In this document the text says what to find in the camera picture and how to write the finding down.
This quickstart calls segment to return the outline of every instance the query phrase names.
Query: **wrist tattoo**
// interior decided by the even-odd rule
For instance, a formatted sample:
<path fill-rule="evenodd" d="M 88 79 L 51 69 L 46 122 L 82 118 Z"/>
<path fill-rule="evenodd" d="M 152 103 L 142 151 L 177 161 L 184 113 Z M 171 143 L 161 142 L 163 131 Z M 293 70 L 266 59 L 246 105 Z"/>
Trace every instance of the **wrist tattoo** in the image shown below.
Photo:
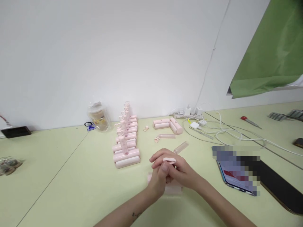
<path fill-rule="evenodd" d="M 133 223 L 135 222 L 135 220 L 137 220 L 137 218 L 141 215 L 142 213 L 138 213 L 138 214 L 135 214 L 135 212 L 133 212 Z"/>

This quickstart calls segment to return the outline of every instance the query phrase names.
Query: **white wall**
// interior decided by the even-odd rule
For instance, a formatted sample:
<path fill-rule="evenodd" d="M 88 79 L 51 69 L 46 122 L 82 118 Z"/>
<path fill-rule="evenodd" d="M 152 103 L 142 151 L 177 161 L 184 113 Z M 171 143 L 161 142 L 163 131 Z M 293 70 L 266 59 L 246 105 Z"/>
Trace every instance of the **white wall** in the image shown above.
<path fill-rule="evenodd" d="M 219 110 L 303 100 L 303 89 L 271 91 L 237 99 L 226 95 L 269 2 L 270 0 L 230 1 L 198 104 L 209 102 Z M 211 110 L 207 104 L 202 107 Z"/>
<path fill-rule="evenodd" d="M 196 103 L 228 0 L 2 0 L 0 113 L 81 125 L 92 95 L 117 120 Z"/>

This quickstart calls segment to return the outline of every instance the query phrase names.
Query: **screwdriver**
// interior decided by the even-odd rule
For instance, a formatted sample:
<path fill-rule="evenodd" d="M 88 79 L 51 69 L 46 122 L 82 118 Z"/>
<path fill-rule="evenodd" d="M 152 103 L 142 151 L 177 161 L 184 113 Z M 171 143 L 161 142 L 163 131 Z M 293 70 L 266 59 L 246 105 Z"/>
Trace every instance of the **screwdriver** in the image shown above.
<path fill-rule="evenodd" d="M 249 120 L 245 116 L 242 116 L 241 119 L 244 120 L 244 121 L 247 121 L 248 123 L 252 124 L 253 126 L 256 126 L 256 127 L 260 128 L 260 129 L 262 129 L 259 125 L 257 125 L 256 123 L 253 123 L 251 120 Z"/>

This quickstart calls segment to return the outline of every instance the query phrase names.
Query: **plastic bottle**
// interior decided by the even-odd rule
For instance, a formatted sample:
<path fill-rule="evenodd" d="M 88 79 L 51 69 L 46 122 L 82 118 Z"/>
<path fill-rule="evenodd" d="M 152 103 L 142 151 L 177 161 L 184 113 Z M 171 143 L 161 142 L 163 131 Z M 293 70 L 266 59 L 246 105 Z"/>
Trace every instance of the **plastic bottle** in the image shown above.
<path fill-rule="evenodd" d="M 99 132 L 111 130 L 110 120 L 106 114 L 106 109 L 101 105 L 101 102 L 89 104 L 87 115 Z"/>

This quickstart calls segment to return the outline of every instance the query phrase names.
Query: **hand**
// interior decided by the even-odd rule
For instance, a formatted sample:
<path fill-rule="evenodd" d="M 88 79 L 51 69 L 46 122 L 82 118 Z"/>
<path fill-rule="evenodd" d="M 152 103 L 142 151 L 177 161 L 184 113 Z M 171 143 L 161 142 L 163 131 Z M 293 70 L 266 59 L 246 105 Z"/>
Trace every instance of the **hand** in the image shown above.
<path fill-rule="evenodd" d="M 165 184 L 170 182 L 171 179 L 167 177 L 169 166 L 167 162 L 164 162 L 158 165 L 156 168 L 153 168 L 151 181 L 149 182 L 146 190 L 148 194 L 153 196 L 156 200 L 159 199 L 164 191 L 165 191 Z"/>
<path fill-rule="evenodd" d="M 192 167 L 190 167 L 184 158 L 166 148 L 157 151 L 150 158 L 149 161 L 154 162 L 151 167 L 153 169 L 157 169 L 160 165 L 163 164 L 163 158 L 176 159 L 176 163 L 174 165 L 167 163 L 169 167 L 168 174 L 171 178 L 176 179 L 176 181 L 178 181 L 183 186 L 197 191 L 201 181 L 206 181 L 199 174 L 197 174 L 196 171 L 192 169 Z"/>

